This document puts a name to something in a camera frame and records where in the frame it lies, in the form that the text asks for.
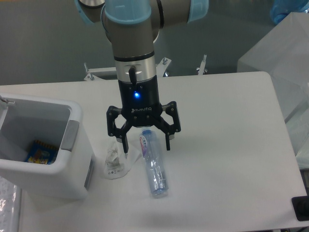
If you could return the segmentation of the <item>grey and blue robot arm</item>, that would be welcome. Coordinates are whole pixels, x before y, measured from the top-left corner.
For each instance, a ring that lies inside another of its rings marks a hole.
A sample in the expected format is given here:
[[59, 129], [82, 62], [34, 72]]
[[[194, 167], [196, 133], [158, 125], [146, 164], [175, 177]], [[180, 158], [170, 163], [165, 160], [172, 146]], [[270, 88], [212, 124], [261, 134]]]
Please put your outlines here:
[[154, 42], [165, 27], [190, 23], [206, 16], [207, 0], [77, 0], [86, 23], [101, 22], [112, 45], [122, 107], [107, 110], [108, 135], [128, 151], [132, 127], [154, 126], [166, 145], [181, 131], [177, 104], [159, 99]]

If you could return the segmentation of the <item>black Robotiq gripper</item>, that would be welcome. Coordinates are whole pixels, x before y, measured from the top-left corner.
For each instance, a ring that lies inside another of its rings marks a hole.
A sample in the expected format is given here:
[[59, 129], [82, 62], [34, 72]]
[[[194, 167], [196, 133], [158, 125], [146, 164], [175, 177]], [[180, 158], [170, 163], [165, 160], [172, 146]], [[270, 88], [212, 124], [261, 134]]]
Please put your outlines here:
[[[129, 146], [126, 134], [131, 127], [155, 126], [164, 133], [166, 150], [170, 151], [171, 137], [181, 131], [176, 101], [165, 105], [160, 103], [156, 76], [146, 81], [137, 82], [135, 85], [120, 80], [118, 84], [122, 109], [109, 106], [107, 110], [108, 135], [120, 140], [124, 152], [127, 153]], [[164, 120], [161, 116], [163, 112], [172, 118], [172, 124]], [[121, 128], [117, 128], [115, 123], [119, 115], [122, 115], [126, 120]]]

